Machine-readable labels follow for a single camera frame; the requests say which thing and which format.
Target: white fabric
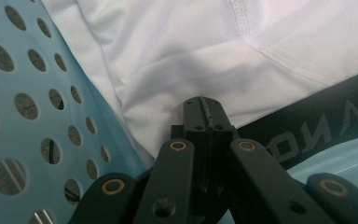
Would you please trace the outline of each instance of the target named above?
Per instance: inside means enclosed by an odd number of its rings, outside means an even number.
[[[147,164],[190,97],[239,127],[358,74],[358,0],[43,2]]]

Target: perforated plastic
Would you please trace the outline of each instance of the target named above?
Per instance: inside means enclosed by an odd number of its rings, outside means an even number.
[[[66,223],[65,185],[144,169],[42,3],[0,0],[0,223]]]

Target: gold grommet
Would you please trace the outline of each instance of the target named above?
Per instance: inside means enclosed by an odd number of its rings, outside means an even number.
[[[114,190],[108,189],[107,186],[112,183],[118,183],[118,188],[114,189]],[[126,186],[126,184],[124,183],[124,181],[122,181],[120,179],[110,179],[110,180],[104,182],[103,193],[105,193],[107,195],[115,195],[117,193],[120,193],[124,189],[125,186]]]
[[[239,142],[238,148],[247,152],[252,152],[255,150],[255,144],[250,142]]]
[[[331,189],[328,184],[333,184],[336,185],[340,188],[340,190],[336,190],[336,189]],[[336,195],[338,197],[345,197],[348,195],[348,189],[341,183],[339,183],[336,180],[332,180],[332,179],[323,179],[321,181],[321,183],[319,184],[321,186],[322,189],[324,189],[325,191]]]
[[[175,151],[180,151],[180,150],[186,149],[187,145],[184,142],[172,142],[170,144],[170,148],[175,150]]]

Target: brass rivet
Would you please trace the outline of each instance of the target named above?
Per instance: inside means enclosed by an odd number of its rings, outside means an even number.
[[[113,183],[117,183],[118,188],[111,190],[108,188],[108,186]],[[105,193],[107,195],[114,195],[114,194],[120,193],[124,189],[125,186],[126,186],[126,184],[124,183],[124,181],[122,181],[120,179],[110,179],[110,180],[104,182],[103,193]]]
[[[332,179],[323,179],[321,181],[321,183],[319,184],[321,186],[322,189],[324,189],[325,191],[334,194],[338,197],[345,197],[348,195],[348,189],[342,185],[341,183],[339,183],[336,180],[332,180]],[[329,187],[329,185],[334,185],[335,187],[338,187],[339,190],[337,189],[332,189],[331,187]]]
[[[175,151],[181,151],[187,148],[186,144],[184,142],[172,142],[170,144],[170,148]]]
[[[247,151],[247,152],[252,152],[255,150],[255,144],[250,143],[250,142],[239,142],[238,148],[240,148],[244,151]]]

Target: black strap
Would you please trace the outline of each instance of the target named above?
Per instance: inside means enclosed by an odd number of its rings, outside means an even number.
[[[247,124],[238,133],[266,147],[285,169],[356,139],[358,76]]]

